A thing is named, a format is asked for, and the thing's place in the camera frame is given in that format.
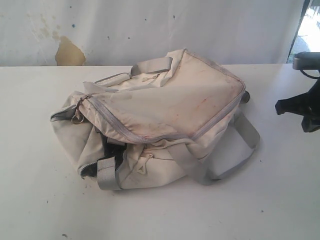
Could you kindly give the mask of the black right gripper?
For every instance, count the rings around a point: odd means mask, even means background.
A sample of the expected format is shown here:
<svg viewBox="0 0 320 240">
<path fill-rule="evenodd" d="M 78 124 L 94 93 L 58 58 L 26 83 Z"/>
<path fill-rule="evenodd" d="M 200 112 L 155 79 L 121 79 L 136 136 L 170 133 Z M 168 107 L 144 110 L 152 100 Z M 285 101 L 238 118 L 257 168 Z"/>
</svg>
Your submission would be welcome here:
<svg viewBox="0 0 320 240">
<path fill-rule="evenodd" d="M 308 92 L 278 100 L 275 104 L 278 115 L 292 113 L 303 116 L 301 127 L 305 133 L 320 129 L 320 83 L 316 82 Z"/>
</svg>

